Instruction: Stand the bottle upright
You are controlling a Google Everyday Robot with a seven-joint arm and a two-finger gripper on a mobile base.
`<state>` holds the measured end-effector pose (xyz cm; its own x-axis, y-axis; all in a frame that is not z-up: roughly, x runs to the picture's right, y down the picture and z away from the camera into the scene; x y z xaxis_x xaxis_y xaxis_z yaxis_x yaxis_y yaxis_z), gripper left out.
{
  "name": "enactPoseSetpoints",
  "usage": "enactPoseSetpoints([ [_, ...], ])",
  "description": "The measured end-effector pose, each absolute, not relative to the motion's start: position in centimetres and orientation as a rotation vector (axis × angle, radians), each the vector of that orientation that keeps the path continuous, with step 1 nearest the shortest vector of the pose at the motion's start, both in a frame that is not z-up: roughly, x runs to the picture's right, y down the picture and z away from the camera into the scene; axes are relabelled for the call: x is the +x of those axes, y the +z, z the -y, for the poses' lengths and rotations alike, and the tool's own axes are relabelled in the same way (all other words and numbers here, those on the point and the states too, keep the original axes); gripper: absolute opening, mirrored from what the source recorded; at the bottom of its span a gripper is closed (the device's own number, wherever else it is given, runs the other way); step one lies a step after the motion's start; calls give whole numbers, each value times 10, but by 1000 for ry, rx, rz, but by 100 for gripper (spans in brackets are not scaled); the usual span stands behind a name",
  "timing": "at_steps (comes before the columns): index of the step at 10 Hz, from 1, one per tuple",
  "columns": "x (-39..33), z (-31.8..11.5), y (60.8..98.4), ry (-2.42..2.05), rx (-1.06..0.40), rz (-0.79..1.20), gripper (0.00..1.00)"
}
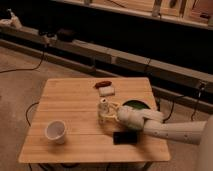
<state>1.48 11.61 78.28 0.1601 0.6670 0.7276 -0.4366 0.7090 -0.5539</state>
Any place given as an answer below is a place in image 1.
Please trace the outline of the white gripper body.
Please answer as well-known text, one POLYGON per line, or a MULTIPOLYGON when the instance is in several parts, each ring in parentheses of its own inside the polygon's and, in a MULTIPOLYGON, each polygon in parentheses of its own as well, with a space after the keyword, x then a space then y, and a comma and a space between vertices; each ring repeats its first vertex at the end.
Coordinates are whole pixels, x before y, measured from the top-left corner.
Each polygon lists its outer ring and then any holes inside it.
POLYGON ((162 123, 164 114, 152 109, 134 109, 130 106, 121 106, 117 111, 117 120, 133 130, 142 130, 146 119, 162 123))

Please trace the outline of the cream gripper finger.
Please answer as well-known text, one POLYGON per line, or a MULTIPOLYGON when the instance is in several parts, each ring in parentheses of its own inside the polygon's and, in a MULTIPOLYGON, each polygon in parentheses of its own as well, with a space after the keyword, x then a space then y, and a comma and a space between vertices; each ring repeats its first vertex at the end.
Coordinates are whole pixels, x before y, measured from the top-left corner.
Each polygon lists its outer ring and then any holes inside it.
POLYGON ((102 116, 102 118, 104 120, 115 120, 116 122, 119 122, 118 117, 116 115, 112 115, 112 116, 102 116))
POLYGON ((110 103, 109 104, 109 108, 114 109, 115 111, 117 111, 119 109, 121 105, 119 103, 110 103))

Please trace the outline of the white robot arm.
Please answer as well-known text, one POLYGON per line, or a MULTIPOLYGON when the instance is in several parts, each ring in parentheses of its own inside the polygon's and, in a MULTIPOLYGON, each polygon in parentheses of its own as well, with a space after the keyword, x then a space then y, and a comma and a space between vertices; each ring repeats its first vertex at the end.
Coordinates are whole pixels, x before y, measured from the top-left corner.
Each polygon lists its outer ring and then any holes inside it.
POLYGON ((134 109, 124 105, 114 107, 110 113, 107 105, 99 110, 102 120, 114 119, 133 130, 146 135, 199 146, 196 171, 213 171, 213 116, 207 121, 164 123, 164 114, 152 109, 134 109))

